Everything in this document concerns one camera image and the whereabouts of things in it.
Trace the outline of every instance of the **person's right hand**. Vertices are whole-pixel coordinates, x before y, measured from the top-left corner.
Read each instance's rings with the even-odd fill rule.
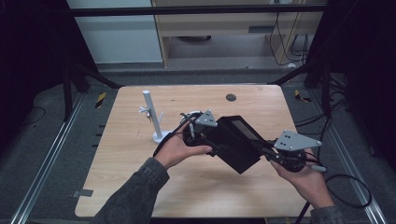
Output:
[[[314,160],[315,158],[307,154],[307,158]],[[283,168],[280,164],[270,161],[276,169],[279,176],[288,180],[299,192],[299,194],[312,204],[314,208],[322,208],[334,206],[332,197],[329,194],[323,174],[319,171],[311,169],[309,166],[313,163],[308,162],[305,168],[298,172],[292,173]]]

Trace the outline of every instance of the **wooden table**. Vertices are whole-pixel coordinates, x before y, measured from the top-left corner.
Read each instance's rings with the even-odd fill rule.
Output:
[[[80,197],[79,217],[93,217],[133,172],[152,156],[154,127],[139,106],[143,90],[151,92],[157,114],[164,113],[162,130],[175,129],[181,112],[211,109],[215,119],[242,116],[264,139],[274,140],[295,127],[278,86],[136,86],[120,89]],[[226,95],[236,95],[229,102]],[[220,158],[191,157],[169,170],[154,217],[297,217],[304,200],[262,158],[239,175]]]

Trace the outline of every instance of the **gray floor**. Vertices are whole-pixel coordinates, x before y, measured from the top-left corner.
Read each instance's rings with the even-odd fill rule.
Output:
[[[263,36],[212,36],[206,42],[175,38],[166,68],[138,68],[133,72],[103,73],[104,76],[123,85],[163,85],[163,84],[220,84],[220,83],[261,83],[274,81],[286,75],[291,68],[276,64]],[[321,113],[319,88],[307,92],[316,101],[308,103],[297,100],[294,90],[302,92],[304,75],[300,75],[282,86],[294,121],[311,118]],[[41,223],[81,221],[74,209],[77,198],[74,190],[82,189],[90,169],[100,133],[106,124],[108,114],[117,95],[112,90],[93,79],[87,93],[76,93],[74,99],[82,97],[81,107],[64,145],[51,167],[49,176],[38,195],[29,219]],[[105,91],[106,99],[101,108],[94,108],[98,95]],[[343,100],[342,95],[334,95],[334,102]],[[35,106],[21,126],[18,136],[10,147],[12,154],[1,162],[0,173],[0,219],[10,219],[40,169],[41,163],[63,125],[63,90],[56,86],[43,91],[35,98]],[[300,133],[318,138],[324,119],[298,128]],[[348,223],[396,223],[393,210],[396,199],[396,174],[389,168],[384,158],[372,157],[368,144],[345,107],[337,107],[332,112],[331,128],[324,134],[321,160],[329,167],[326,174],[353,174],[364,180],[375,200],[366,209],[351,208],[334,199],[341,206]],[[352,203],[359,203],[354,182],[337,179],[329,186]],[[375,211],[386,221],[370,220],[368,213]],[[269,223],[285,223],[285,217],[269,218]]]

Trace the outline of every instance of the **white stand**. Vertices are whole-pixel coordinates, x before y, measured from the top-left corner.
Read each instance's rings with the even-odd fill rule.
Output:
[[[143,95],[145,97],[146,104],[148,105],[147,111],[149,112],[149,115],[152,120],[152,124],[154,125],[154,129],[155,129],[155,133],[152,135],[152,140],[154,140],[155,143],[160,144],[161,141],[165,138],[165,136],[168,135],[170,132],[161,131],[160,122],[157,119],[157,114],[155,113],[154,104],[152,103],[151,95],[149,91],[143,91]]]

